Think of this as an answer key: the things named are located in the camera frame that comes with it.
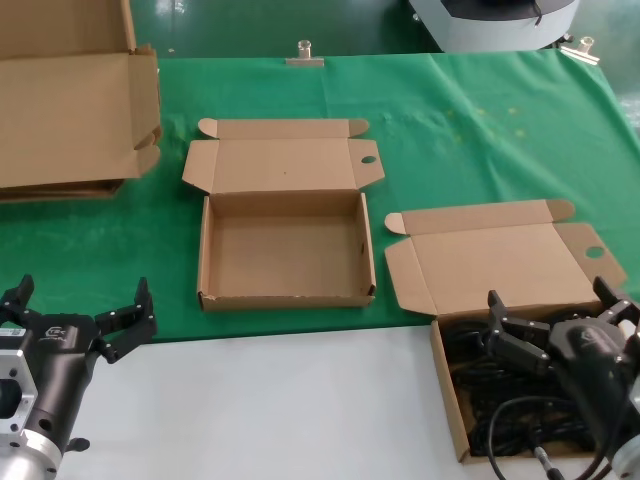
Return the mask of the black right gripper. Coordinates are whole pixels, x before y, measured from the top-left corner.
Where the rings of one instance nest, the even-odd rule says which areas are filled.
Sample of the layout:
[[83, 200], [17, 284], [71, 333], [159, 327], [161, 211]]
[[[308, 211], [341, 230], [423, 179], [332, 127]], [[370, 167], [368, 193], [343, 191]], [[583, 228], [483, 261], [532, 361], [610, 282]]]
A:
[[547, 323], [510, 315], [498, 293], [490, 290], [486, 354], [532, 374], [545, 374], [550, 356], [560, 385], [578, 406], [596, 442], [621, 446], [634, 437], [634, 413], [630, 376], [617, 361], [624, 337], [614, 325], [628, 320], [638, 326], [639, 303], [602, 276], [594, 279], [593, 291], [602, 305], [598, 320], [564, 321], [551, 331]]

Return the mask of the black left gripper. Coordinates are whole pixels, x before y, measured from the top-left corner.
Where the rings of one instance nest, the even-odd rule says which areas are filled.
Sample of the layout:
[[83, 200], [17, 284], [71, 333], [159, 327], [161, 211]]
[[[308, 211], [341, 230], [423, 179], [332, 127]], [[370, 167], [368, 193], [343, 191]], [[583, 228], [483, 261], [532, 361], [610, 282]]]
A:
[[93, 376], [96, 351], [114, 364], [157, 334], [153, 297], [147, 279], [141, 277], [131, 305], [93, 319], [30, 313], [34, 288], [32, 276], [26, 274], [16, 287], [6, 290], [1, 296], [0, 321], [26, 329], [25, 356], [37, 390], [26, 428], [55, 445], [66, 445]]

